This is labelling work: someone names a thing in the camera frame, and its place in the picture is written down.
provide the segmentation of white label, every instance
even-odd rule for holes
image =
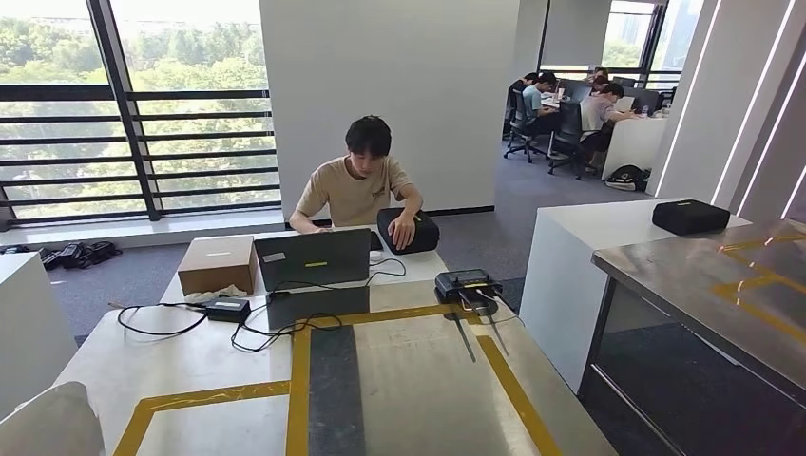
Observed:
[[[216,306],[217,307],[228,307],[230,309],[237,309],[238,307],[240,307],[240,304],[237,304],[235,302],[217,301]]]
[[[283,252],[277,252],[276,254],[263,256],[263,262],[266,263],[271,263],[272,261],[280,261],[281,259],[285,259],[285,254]]]

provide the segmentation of black case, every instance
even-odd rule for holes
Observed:
[[[655,206],[652,223],[678,236],[724,230],[730,212],[696,199],[663,202]]]
[[[423,211],[417,212],[414,216],[414,240],[403,250],[397,250],[389,236],[389,224],[397,219],[403,212],[401,207],[390,207],[378,211],[378,233],[383,238],[384,243],[389,246],[389,250],[395,255],[416,254],[417,252],[428,252],[436,248],[439,243],[439,227]]]

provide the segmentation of short black hair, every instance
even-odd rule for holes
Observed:
[[[610,80],[607,79],[607,76],[597,76],[591,84],[594,84],[595,86],[600,86],[602,84],[609,84],[609,83]]]
[[[554,73],[552,73],[551,71],[544,71],[540,73],[540,76],[537,78],[537,81],[535,81],[535,83],[537,84],[549,83],[550,85],[554,86],[555,84],[557,84],[557,76],[554,76]]]
[[[604,88],[599,91],[599,93],[612,93],[613,95],[619,98],[623,98],[624,88],[616,83],[610,83],[608,85],[605,85]]]
[[[377,116],[364,116],[350,125],[344,137],[347,150],[368,153],[374,158],[386,157],[392,147],[392,130]]]

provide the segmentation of man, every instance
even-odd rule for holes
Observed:
[[[582,114],[583,145],[593,151],[588,167],[594,171],[605,162],[605,153],[610,146],[613,135],[612,128],[600,131],[608,123],[621,122],[625,119],[635,119],[632,112],[619,112],[614,105],[624,96],[624,89],[616,84],[605,85],[599,93],[591,95],[580,103]]]
[[[327,231],[311,222],[311,217],[330,205],[334,226],[371,225],[379,210],[389,206],[394,193],[406,206],[389,225],[395,247],[404,249],[414,240],[414,215],[423,206],[423,197],[397,160],[389,157],[392,132],[376,116],[366,116],[350,125],[345,136],[347,156],[322,164],[305,185],[291,226],[300,233]]]
[[[519,92],[523,92],[528,86],[534,84],[537,81],[537,73],[529,73],[523,78],[518,79],[514,83],[512,83],[509,88],[507,89],[507,111],[504,113],[504,136],[507,136],[512,129],[512,126],[509,124],[509,121],[512,120],[514,116],[515,109],[517,109],[517,99],[515,98],[516,95],[512,92],[512,90],[517,90]]]
[[[560,114],[557,109],[543,106],[543,99],[551,97],[551,91],[557,85],[557,77],[549,71],[543,72],[534,82],[523,91],[524,105],[527,114],[534,118],[531,129],[537,135],[547,135],[560,126]]]

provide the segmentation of beige t-shirt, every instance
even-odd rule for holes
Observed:
[[[383,159],[380,170],[358,180],[347,172],[347,157],[322,164],[305,185],[297,210],[308,217],[330,204],[334,226],[372,225],[377,213],[389,207],[390,194],[399,197],[400,188],[412,183],[392,157]]]

